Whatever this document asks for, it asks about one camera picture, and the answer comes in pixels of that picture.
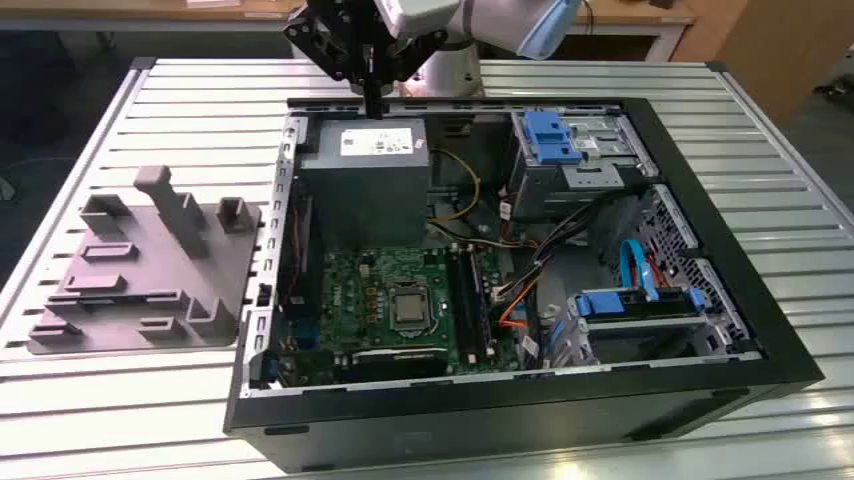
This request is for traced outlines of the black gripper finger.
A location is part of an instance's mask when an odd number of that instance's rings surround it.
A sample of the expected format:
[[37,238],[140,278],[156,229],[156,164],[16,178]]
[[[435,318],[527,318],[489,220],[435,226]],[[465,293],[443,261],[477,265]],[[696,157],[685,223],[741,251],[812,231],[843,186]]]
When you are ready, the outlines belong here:
[[314,22],[314,18],[304,5],[289,17],[282,34],[292,45],[301,51],[324,73],[336,81],[347,81],[353,93],[363,98],[364,112],[372,118],[372,73],[368,68],[368,47],[348,47],[339,50],[331,47],[336,56],[327,56],[312,48],[312,38],[325,28]]
[[376,35],[372,44],[372,118],[385,112],[383,97],[395,82],[415,74],[447,40],[447,31],[435,30],[408,40],[395,39],[387,31]]

